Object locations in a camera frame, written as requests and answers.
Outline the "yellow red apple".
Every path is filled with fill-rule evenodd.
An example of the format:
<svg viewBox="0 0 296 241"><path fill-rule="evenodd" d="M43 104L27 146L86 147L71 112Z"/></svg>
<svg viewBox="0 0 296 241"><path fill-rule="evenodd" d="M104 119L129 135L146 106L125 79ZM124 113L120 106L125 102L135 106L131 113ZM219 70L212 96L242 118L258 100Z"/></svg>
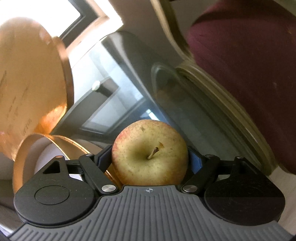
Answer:
<svg viewBox="0 0 296 241"><path fill-rule="evenodd" d="M188 168L182 136L167 123L139 120L120 132L112 147L114 171L123 185L179 185Z"/></svg>

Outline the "wooden chair frame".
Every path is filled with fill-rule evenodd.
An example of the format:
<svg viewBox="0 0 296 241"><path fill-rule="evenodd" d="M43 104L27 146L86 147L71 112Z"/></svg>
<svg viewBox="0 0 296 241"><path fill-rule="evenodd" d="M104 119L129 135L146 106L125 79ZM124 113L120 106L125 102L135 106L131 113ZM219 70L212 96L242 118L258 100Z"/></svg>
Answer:
<svg viewBox="0 0 296 241"><path fill-rule="evenodd" d="M222 85L195 63L170 1L152 1L151 4L166 38L183 60L176 68L185 78L181 85L191 90L235 152L245 156L264 174L270 175L278 164L271 147L251 117Z"/></svg>

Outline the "black framed window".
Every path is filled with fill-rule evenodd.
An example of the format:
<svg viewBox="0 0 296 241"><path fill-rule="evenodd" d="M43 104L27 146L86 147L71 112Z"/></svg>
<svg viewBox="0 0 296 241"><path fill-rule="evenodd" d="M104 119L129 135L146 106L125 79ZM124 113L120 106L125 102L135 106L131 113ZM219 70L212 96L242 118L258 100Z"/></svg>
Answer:
<svg viewBox="0 0 296 241"><path fill-rule="evenodd" d="M49 44L55 33L66 47L103 16L88 1L32 1L32 11L34 19L45 28L39 34L41 39Z"/></svg>

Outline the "dark red chair cushion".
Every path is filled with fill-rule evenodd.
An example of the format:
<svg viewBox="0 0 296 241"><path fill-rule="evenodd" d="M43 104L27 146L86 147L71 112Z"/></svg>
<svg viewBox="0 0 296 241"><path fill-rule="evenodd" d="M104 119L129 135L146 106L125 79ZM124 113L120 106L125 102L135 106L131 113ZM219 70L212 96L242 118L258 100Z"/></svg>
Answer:
<svg viewBox="0 0 296 241"><path fill-rule="evenodd" d="M295 173L295 16L275 1L218 1L193 23L188 44Z"/></svg>

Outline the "gold round box lid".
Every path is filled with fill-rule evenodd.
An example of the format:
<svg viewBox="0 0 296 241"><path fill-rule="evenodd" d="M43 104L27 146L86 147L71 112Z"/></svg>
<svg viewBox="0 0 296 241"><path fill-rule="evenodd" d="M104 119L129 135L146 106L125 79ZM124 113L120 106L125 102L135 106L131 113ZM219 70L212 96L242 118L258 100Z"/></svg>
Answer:
<svg viewBox="0 0 296 241"><path fill-rule="evenodd" d="M49 134L74 104L63 41L36 21L1 25L1 152L14 160L32 133Z"/></svg>

